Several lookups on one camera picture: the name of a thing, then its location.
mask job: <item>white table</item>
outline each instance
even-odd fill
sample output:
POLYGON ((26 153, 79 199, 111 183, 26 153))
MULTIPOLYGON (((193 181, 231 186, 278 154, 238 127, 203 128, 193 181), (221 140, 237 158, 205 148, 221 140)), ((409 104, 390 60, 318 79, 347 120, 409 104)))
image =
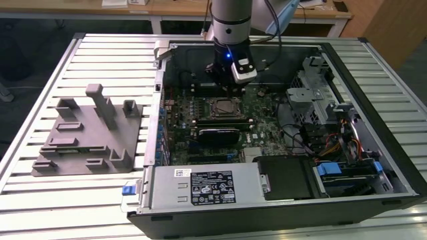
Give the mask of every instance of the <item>white table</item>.
MULTIPOLYGON (((118 239, 146 240, 120 209, 122 186, 143 176, 150 129, 152 87, 156 78, 156 40, 202 40, 197 35, 87 34, 74 39, 52 73, 22 129, 0 162, 2 240, 118 239), (112 102, 134 99, 146 105, 139 131, 135 171, 124 174, 32 177, 58 112, 60 97, 86 95, 90 83, 103 84, 112 102)), ((330 42, 415 166, 427 178, 427 108, 370 44, 351 38, 295 38, 286 42, 330 42)), ((351 225, 298 228, 201 237, 207 239, 361 240, 426 239, 427 207, 393 210, 351 225)))

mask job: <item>metal panel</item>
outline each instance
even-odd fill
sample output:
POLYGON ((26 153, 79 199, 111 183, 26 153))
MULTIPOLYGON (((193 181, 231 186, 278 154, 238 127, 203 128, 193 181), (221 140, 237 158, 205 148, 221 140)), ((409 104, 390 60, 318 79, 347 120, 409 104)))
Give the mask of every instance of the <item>metal panel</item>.
MULTIPOLYGON (((43 101, 38 103, 40 107, 32 111, 34 117, 28 117, 24 130, 14 140, 11 149, 16 151, 10 150, 2 161, 0 167, 6 169, 0 180, 2 239, 148 239, 128 222, 120 209, 120 186, 143 176, 140 169, 150 132, 148 117, 143 118, 139 131, 135 172, 50 177, 32 177, 30 172, 55 123, 51 119, 56 116, 52 107, 56 106, 59 97, 78 95, 78 104, 91 105, 94 102, 84 96, 84 87, 90 83, 102 83, 106 86, 104 94, 112 96, 114 104, 134 99, 146 106, 144 115, 151 113, 156 77, 156 71, 150 70, 155 61, 152 46, 155 41, 162 39, 201 40, 201 37, 88 34, 79 45, 79 55, 66 54, 60 68, 52 75, 52 87, 43 91, 47 98, 42 98, 43 101)), ((354 38, 286 37, 283 41, 333 44, 403 149, 427 178, 426 110, 414 95, 409 94, 405 83, 393 74, 386 62, 354 38)), ((409 209, 386 212, 358 224, 197 239, 425 239, 426 223, 427 205, 421 204, 409 209)))

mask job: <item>warning label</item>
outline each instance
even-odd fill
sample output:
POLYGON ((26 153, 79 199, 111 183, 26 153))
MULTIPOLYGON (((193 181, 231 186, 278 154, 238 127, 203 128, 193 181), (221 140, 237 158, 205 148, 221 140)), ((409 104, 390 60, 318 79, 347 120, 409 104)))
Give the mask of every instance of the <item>warning label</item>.
POLYGON ((233 171, 191 173, 191 203, 195 206, 237 202, 233 171))

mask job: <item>metal bracket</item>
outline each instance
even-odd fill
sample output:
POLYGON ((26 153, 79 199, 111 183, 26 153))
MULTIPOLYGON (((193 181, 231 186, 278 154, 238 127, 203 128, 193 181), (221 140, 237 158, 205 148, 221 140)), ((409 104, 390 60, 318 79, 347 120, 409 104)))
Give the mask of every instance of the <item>metal bracket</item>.
POLYGON ((163 60, 171 55, 170 40, 158 40, 154 44, 154 57, 158 61, 163 60))
POLYGON ((289 100, 297 103, 307 103, 325 98, 319 89, 310 88, 290 88, 286 94, 289 100))

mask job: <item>wooden desk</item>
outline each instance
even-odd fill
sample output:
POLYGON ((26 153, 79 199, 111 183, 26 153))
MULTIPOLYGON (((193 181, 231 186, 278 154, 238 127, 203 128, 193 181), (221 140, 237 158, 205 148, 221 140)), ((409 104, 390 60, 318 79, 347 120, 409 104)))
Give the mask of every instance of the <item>wooden desk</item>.
POLYGON ((343 37, 366 37, 395 70, 427 36, 426 0, 345 0, 354 19, 343 37))
MULTIPOLYGON (((148 20, 152 33, 162 34, 162 21, 203 21, 207 0, 151 0, 147 5, 102 9, 103 0, 0 0, 0 18, 148 20)), ((339 37, 353 14, 337 10, 298 9, 294 24, 333 25, 329 37, 339 37)))

